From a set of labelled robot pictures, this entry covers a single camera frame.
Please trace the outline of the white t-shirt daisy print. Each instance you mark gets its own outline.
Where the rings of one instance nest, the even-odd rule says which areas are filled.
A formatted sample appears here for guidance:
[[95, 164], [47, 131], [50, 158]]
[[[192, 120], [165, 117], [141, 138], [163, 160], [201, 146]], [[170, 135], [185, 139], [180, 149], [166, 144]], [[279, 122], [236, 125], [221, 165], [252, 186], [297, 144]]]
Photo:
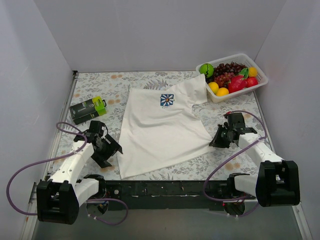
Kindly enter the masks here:
[[119, 144], [122, 179], [174, 166], [212, 151], [212, 137], [193, 113], [207, 103], [204, 75], [165, 90], [131, 88]]

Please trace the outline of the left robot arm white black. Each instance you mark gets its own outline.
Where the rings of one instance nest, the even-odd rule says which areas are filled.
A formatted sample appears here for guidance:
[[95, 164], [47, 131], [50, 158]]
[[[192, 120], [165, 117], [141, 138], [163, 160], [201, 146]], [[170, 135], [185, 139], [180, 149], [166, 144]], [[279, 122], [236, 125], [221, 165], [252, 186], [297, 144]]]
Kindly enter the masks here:
[[109, 135], [107, 126], [97, 120], [89, 128], [76, 134], [70, 156], [48, 180], [36, 188], [37, 218], [41, 222], [72, 225], [80, 206], [88, 200], [98, 212], [104, 214], [109, 206], [107, 184], [102, 175], [88, 174], [80, 179], [82, 169], [89, 159], [102, 169], [110, 167], [109, 158], [122, 152], [122, 147]]

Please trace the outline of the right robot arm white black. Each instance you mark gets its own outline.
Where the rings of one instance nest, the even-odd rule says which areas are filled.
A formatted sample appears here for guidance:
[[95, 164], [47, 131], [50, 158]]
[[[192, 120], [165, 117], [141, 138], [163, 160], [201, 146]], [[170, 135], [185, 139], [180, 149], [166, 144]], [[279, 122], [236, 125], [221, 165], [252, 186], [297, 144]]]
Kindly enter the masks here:
[[226, 181], [227, 195], [231, 201], [253, 196], [262, 207], [298, 205], [301, 201], [298, 165], [269, 149], [263, 142], [265, 137], [246, 126], [244, 113], [243, 110], [227, 112], [226, 122], [218, 125], [209, 144], [214, 148], [235, 144], [258, 167], [257, 175], [232, 173]]

